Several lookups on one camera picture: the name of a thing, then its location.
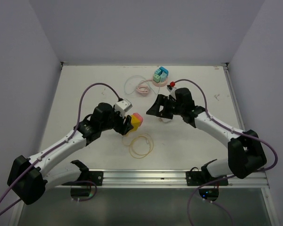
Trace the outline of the yellow cube socket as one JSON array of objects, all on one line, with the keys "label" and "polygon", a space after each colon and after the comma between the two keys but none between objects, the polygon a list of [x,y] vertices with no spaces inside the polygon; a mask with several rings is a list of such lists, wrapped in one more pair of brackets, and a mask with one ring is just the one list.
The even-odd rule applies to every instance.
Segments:
[{"label": "yellow cube socket", "polygon": [[133,128],[130,129],[127,134],[125,134],[125,137],[128,136],[131,132],[135,132],[141,126],[141,124],[142,123],[138,122],[136,118],[131,115],[131,125],[133,126]]}]

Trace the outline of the pink plug adapter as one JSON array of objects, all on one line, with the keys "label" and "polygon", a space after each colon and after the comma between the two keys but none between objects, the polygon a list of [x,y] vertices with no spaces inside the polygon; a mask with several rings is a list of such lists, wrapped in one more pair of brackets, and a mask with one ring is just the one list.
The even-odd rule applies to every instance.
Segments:
[{"label": "pink plug adapter", "polygon": [[140,123],[143,122],[143,117],[139,115],[138,113],[133,113],[132,116],[135,117],[138,122]]}]

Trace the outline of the white plug adapter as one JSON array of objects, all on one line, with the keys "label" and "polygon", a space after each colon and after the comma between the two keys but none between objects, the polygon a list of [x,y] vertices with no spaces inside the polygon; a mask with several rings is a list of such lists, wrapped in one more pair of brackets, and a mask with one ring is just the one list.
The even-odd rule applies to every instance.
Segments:
[{"label": "white plug adapter", "polygon": [[159,118],[158,120],[159,120],[161,123],[164,123],[164,124],[170,123],[170,122],[173,121],[173,120],[171,120],[171,119],[163,119],[163,118]]}]

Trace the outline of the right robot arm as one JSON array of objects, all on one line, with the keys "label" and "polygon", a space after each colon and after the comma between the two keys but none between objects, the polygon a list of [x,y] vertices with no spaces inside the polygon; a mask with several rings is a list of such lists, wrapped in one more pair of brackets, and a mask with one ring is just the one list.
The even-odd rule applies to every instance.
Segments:
[{"label": "right robot arm", "polygon": [[173,89],[169,96],[159,94],[146,114],[165,119],[179,115],[184,122],[208,133],[227,148],[225,159],[215,159],[201,167],[200,178],[206,185],[230,174],[243,179],[267,163],[256,132],[238,130],[234,133],[233,129],[222,128],[207,116],[204,107],[195,105],[187,88]]}]

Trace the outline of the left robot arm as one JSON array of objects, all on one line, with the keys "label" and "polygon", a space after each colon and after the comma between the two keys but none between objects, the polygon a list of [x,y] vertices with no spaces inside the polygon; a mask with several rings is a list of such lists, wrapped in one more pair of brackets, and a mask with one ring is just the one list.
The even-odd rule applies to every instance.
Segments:
[{"label": "left robot arm", "polygon": [[115,105],[100,103],[64,138],[44,151],[28,158],[17,157],[12,164],[7,184],[27,205],[36,202],[49,188],[49,172],[72,153],[98,139],[102,132],[113,129],[126,135],[133,129],[131,116],[126,115],[132,104],[121,99]]}]

